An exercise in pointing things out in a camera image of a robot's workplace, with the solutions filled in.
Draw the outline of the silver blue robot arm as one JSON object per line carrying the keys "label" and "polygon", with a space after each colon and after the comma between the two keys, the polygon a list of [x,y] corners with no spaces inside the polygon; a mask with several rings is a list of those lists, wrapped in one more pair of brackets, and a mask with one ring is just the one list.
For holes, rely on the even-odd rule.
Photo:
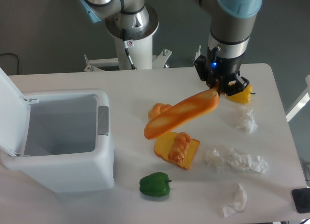
{"label": "silver blue robot arm", "polygon": [[[249,81],[239,69],[262,0],[194,0],[211,17],[206,56],[194,66],[209,87],[228,96],[244,91]],[[79,0],[92,22],[104,21],[114,37],[121,70],[155,68],[153,35],[159,26],[145,0]]]}

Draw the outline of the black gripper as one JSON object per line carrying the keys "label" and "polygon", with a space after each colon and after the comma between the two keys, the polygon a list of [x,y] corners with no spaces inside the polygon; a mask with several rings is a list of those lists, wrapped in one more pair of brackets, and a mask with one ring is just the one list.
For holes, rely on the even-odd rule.
{"label": "black gripper", "polygon": [[220,49],[214,47],[207,50],[206,56],[201,55],[194,61],[200,79],[206,82],[209,88],[224,88],[224,93],[228,96],[244,91],[249,80],[240,76],[242,55],[223,58],[219,54]]}

